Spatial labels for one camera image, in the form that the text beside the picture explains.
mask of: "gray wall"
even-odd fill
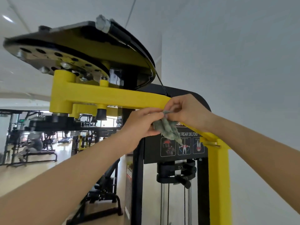
[[[191,0],[163,34],[163,83],[300,149],[299,2]],[[230,178],[234,224],[299,224],[299,214],[233,151]]]

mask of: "beige floor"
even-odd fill
[[[6,167],[0,166],[0,196],[12,191],[18,186],[45,172],[46,170],[54,167],[58,163],[70,158],[71,156],[71,143],[70,144],[54,144],[58,155],[58,162],[42,162],[32,163],[27,166],[20,167]],[[39,155],[31,156],[30,160],[47,160],[51,159],[54,155]],[[126,179],[126,158],[123,156],[118,166],[118,183],[117,194],[120,197],[122,210],[124,211],[124,198],[125,198],[125,179]],[[115,207],[111,202],[99,202],[95,204],[87,204],[86,213],[97,212],[110,207]],[[90,222],[82,223],[84,225],[92,224],[123,224],[124,216],[112,215],[101,219],[93,220]]]

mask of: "person's right hand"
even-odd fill
[[[169,120],[182,122],[202,132],[209,132],[215,116],[191,94],[171,98],[165,110],[173,112],[167,114]]]

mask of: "person's left hand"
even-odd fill
[[[137,147],[143,137],[154,136],[160,133],[153,129],[152,122],[163,118],[164,114],[162,111],[159,108],[148,107],[133,111],[130,114],[125,125],[119,131],[123,138],[127,138],[129,152]]]

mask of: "hand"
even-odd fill
[[[152,122],[163,118],[162,109],[159,108],[144,108],[141,110],[133,111],[128,117],[125,125],[119,133],[128,140],[129,149],[133,151],[139,141],[146,136],[154,136],[160,132],[155,131]]]
[[[191,94],[171,98],[165,110],[174,112],[167,115],[169,120],[182,122],[202,132],[209,132],[215,116]]]

